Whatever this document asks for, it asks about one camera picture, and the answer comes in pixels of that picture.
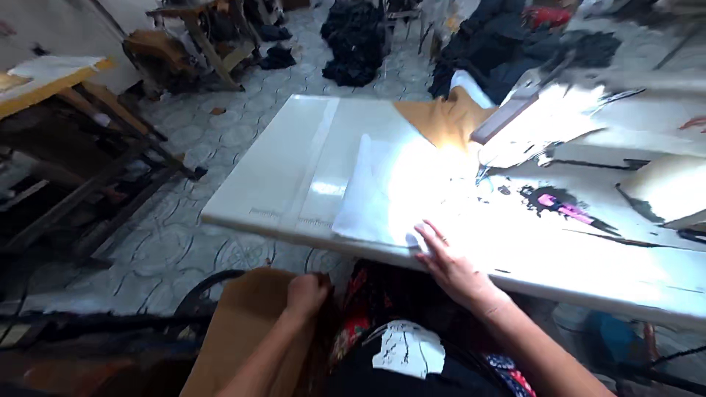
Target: wire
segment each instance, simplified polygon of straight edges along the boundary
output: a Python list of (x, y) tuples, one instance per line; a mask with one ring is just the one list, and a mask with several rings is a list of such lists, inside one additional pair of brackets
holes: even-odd
[(304, 261), (304, 272), (306, 273), (306, 269), (309, 267), (309, 259), (311, 258), (311, 255), (313, 254), (313, 251), (316, 248), (312, 248), (311, 251), (309, 251), (309, 255), (306, 256), (306, 260)]
[(657, 365), (660, 365), (660, 364), (663, 363), (663, 362), (667, 362), (667, 361), (673, 360), (673, 359), (675, 359), (675, 358), (677, 358), (677, 357), (684, 357), (684, 356), (686, 356), (686, 355), (692, 355), (692, 354), (700, 353), (700, 352), (705, 351), (705, 350), (706, 350), (706, 345), (703, 345), (703, 346), (701, 346), (700, 348), (684, 350), (684, 351), (682, 351), (682, 352), (676, 352), (676, 353), (674, 353), (673, 355), (667, 355), (667, 356), (663, 356), (663, 357), (660, 357), (660, 358), (656, 359), (655, 361), (651, 362), (650, 365), (648, 365), (647, 367), (648, 367), (648, 368), (653, 368), (653, 367), (656, 367)]

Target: brown fabric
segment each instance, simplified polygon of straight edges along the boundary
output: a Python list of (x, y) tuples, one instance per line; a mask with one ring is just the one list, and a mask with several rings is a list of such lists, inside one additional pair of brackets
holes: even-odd
[[(287, 306), (287, 286), (295, 276), (257, 268), (226, 285), (181, 397), (211, 397), (226, 386)], [(270, 396), (292, 395), (313, 332), (309, 324), (294, 340)]]
[(395, 102), (395, 108), (437, 148), (463, 152), (469, 151), (471, 133), (497, 110), (483, 109), (461, 87), (454, 87), (448, 100)]

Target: black fabric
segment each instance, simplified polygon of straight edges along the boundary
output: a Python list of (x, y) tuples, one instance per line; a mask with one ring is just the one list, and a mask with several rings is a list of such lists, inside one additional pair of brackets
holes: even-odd
[(474, 370), (474, 365), (455, 355), (455, 349), (444, 345), (446, 357), (441, 374), (428, 374), (418, 379), (384, 369), (374, 369), (372, 358), (380, 352), (380, 336), (351, 351), (326, 381), (326, 396), (507, 396)]
[(257, 25), (255, 29), (257, 29), (260, 38), (264, 42), (276, 42), (292, 38), (292, 34), (283, 26)]
[(260, 67), (265, 70), (284, 69), (296, 65), (291, 48), (276, 45), (267, 50), (267, 56), (260, 60)]
[(362, 87), (383, 64), (385, 32), (382, 8), (362, 0), (336, 0), (321, 26), (321, 37), (333, 52), (323, 77), (338, 85)]
[(466, 70), (488, 97), (499, 105), (528, 69), (559, 65), (569, 49), (576, 50), (571, 67), (610, 65), (621, 41), (613, 33), (549, 32), (523, 24), (523, 0), (481, 0), (476, 11), (441, 50), (429, 92), (447, 97), (451, 77)]

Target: tiled floor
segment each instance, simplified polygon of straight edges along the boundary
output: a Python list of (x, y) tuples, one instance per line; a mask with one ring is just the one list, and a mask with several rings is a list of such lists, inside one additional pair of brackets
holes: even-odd
[[(114, 261), (110, 269), (89, 271), (65, 263), (42, 267), (33, 276), (25, 309), (171, 314), (196, 283), (214, 272), (270, 261), (275, 268), (302, 272), (308, 247), (203, 225), (199, 212), (291, 94), (431, 99), (426, 92), (431, 66), (424, 53), (417, 55), (418, 23), (408, 40), (404, 28), (395, 29), (392, 52), (366, 87), (338, 87), (324, 79), (321, 69), (332, 56), (318, 30), (327, 14), (326, 5), (287, 13), (285, 26), (294, 37), (285, 45), (293, 48), (297, 65), (249, 68), (241, 77), (245, 93), (175, 95), (144, 103), (144, 116), (169, 137), (166, 147), (185, 152), (189, 167), (202, 165), (208, 173), (198, 182), (176, 179), (160, 189), (104, 244), (100, 256)], [(213, 116), (214, 107), (227, 111)], [(330, 272), (342, 290), (352, 259), (317, 250), (309, 268)], [(2, 306), (12, 309), (14, 303)]]

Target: fabric pile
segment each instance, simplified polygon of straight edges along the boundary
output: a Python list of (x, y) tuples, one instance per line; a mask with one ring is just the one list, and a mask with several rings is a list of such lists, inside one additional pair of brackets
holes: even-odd
[(291, 48), (284, 48), (277, 44), (267, 50), (267, 56), (260, 60), (260, 67), (264, 70), (284, 69), (296, 65), (297, 61), (292, 56)]
[(454, 71), (463, 69), (499, 105), (528, 69), (558, 65), (570, 49), (576, 50), (570, 67), (607, 67), (620, 47), (612, 33), (573, 30), (562, 37), (546, 24), (530, 30), (524, 9), (524, 0), (481, 0), (441, 50), (429, 92), (446, 97)]
[(383, 64), (382, 19), (382, 7), (361, 0), (336, 0), (321, 26), (321, 37), (333, 51), (323, 77), (352, 87), (370, 83)]

